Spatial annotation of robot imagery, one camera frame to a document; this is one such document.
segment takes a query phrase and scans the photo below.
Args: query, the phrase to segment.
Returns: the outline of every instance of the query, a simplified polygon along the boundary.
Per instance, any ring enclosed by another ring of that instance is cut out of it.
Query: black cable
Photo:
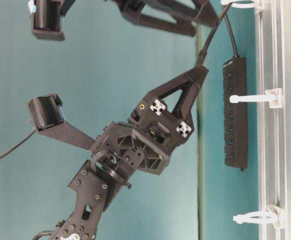
[[[210,33],[209,33],[209,36],[207,37],[205,43],[204,43],[204,46],[202,48],[202,50],[200,51],[198,57],[197,57],[197,60],[196,60],[196,65],[203,65],[203,63],[205,62],[205,59],[206,59],[206,56],[207,56],[207,51],[208,51],[208,48],[211,44],[211,41],[212,39],[214,38],[215,36],[215,33],[217,31],[217,29],[219,28],[220,26],[220,23],[222,22],[222,20],[224,19],[225,15],[227,14],[228,10],[230,9],[232,5],[232,2],[229,3],[228,5],[226,5],[223,9],[222,9],[222,12],[218,18],[218,22],[216,23],[216,25],[211,29]]]
[[[231,28],[231,25],[230,25],[230,21],[229,21],[229,18],[228,18],[227,14],[225,14],[224,20],[225,20],[225,24],[226,24],[227,30],[229,32],[229,35],[230,35],[230,39],[231,39],[231,43],[232,43],[232,47],[233,47],[234,57],[238,58],[239,54],[238,54],[238,48],[237,48],[235,36],[234,36],[233,31],[232,31],[232,28]]]
[[[50,236],[54,233],[54,231],[42,231],[42,232],[39,232],[37,235],[34,236],[34,238],[32,240],[38,240],[40,239],[41,237],[44,237],[44,236]]]
[[[23,140],[21,140],[17,145],[13,146],[12,148],[10,148],[8,151],[2,153],[0,155],[0,159],[4,158],[5,156],[7,156],[9,153],[11,153],[13,150],[15,150],[17,147],[19,147],[21,144],[23,144],[25,141],[27,141],[36,131],[33,130],[32,132],[30,132]]]

